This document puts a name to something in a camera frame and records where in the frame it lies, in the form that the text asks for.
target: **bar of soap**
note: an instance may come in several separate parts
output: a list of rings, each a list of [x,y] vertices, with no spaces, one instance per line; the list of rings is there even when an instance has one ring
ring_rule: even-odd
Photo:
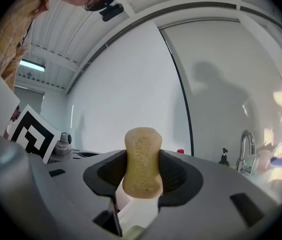
[[[161,135],[153,128],[138,127],[126,133],[124,142],[127,153],[124,192],[140,199],[159,196],[163,191],[159,174]]]

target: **chrome faucet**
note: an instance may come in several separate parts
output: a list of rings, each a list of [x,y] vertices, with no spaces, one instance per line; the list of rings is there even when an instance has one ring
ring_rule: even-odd
[[[252,167],[253,167],[253,164],[251,167],[245,166],[244,156],[245,156],[245,148],[246,148],[246,139],[248,139],[249,141],[250,155],[254,155],[256,153],[255,137],[253,136],[251,132],[249,132],[248,130],[245,130],[241,135],[240,156],[236,162],[236,167],[235,167],[235,169],[240,173],[245,173],[246,171],[248,173],[251,173]]]

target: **soap dispenser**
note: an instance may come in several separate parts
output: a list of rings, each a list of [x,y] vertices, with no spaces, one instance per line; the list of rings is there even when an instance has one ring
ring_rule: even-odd
[[[226,148],[222,148],[222,151],[223,151],[223,154],[221,156],[221,160],[220,160],[219,164],[225,165],[225,166],[230,166],[229,162],[227,161],[227,155],[226,155],[228,150]]]

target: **white wall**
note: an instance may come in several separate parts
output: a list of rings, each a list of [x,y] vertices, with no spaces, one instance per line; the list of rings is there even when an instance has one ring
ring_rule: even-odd
[[[122,36],[90,65],[71,91],[66,113],[76,149],[124,149],[128,130],[153,127],[163,149],[191,153],[177,71],[153,22]]]
[[[68,97],[62,93],[55,91],[46,91],[41,106],[40,115],[50,125],[59,130],[66,132],[66,118],[67,118],[67,101]]]
[[[258,40],[238,22],[201,21],[163,31],[186,91],[194,156],[236,164],[244,130],[256,147],[282,143],[282,80]],[[278,94],[280,103],[274,98]]]
[[[20,99],[19,107],[21,111],[24,110],[27,105],[30,105],[35,112],[40,114],[43,100],[42,93],[15,87],[14,94]]]

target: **white ceiling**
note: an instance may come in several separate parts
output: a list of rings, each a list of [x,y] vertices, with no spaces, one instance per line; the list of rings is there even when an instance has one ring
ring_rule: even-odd
[[[133,22],[146,9],[172,0],[116,0],[124,12],[103,22],[99,12],[50,0],[49,11],[33,22],[31,46],[24,59],[45,65],[45,72],[20,66],[16,84],[34,89],[66,93],[96,47],[117,26]],[[240,0],[275,15],[267,0]]]

